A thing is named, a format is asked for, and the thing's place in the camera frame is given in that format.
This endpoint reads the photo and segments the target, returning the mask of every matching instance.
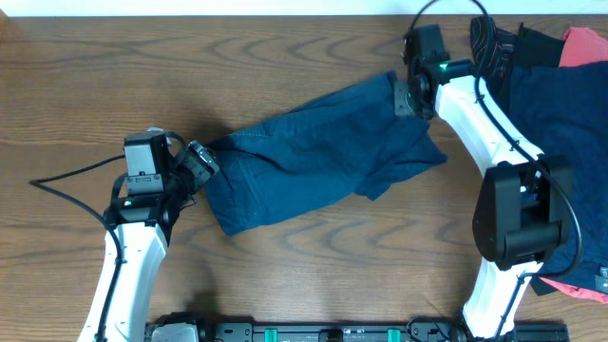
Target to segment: blue towel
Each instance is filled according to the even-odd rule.
[[[582,230],[583,256],[573,274],[557,280],[608,293],[596,282],[600,267],[608,267],[608,63],[515,66],[510,86],[513,124],[545,155],[565,156],[574,171],[572,205]],[[570,264],[574,236],[571,230],[569,243],[541,272],[561,271]]]
[[[394,115],[394,72],[212,142],[220,173],[205,193],[232,236],[334,204],[375,200],[446,161],[420,119]]]

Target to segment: green strip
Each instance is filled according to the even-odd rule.
[[[398,329],[389,329],[389,342],[401,342],[401,331]]]
[[[278,332],[276,329],[266,329],[264,331],[264,342],[276,342],[278,340]]]

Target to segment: dark blue cloth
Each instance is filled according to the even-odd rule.
[[[220,173],[205,184],[232,236],[342,200],[377,199],[446,161],[420,119],[394,116],[394,72],[212,142]]]
[[[582,230],[578,269],[559,282],[598,291],[599,268],[608,266],[608,63],[577,67],[515,66],[510,119],[545,155],[572,164],[572,204]],[[574,230],[541,272],[556,272],[575,253]]]

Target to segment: navy blue fabric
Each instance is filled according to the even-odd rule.
[[[394,72],[304,104],[209,146],[220,173],[205,193],[224,233],[273,224],[351,193],[377,199],[446,161],[428,124],[394,116]]]
[[[572,204],[583,238],[581,265],[559,282],[597,290],[595,275],[608,266],[608,62],[577,67],[515,66],[510,119],[546,155],[573,166]],[[574,231],[542,272],[563,270],[575,253]]]

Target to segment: wooden tabletop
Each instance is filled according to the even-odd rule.
[[[440,23],[452,57],[470,56],[469,16]],[[608,36],[602,16],[498,16],[560,37]],[[104,229],[28,186],[122,153],[123,137],[159,126],[213,139],[383,71],[404,76],[411,17],[19,18],[0,33],[0,339],[75,340],[103,260]],[[203,195],[173,230],[150,318],[174,311],[258,321],[452,317],[480,263],[471,215],[481,176],[454,132],[432,139],[449,161],[375,202],[336,205],[235,237]],[[118,161],[54,184],[98,211]],[[574,341],[608,333],[608,307],[525,295],[521,320],[563,320]]]

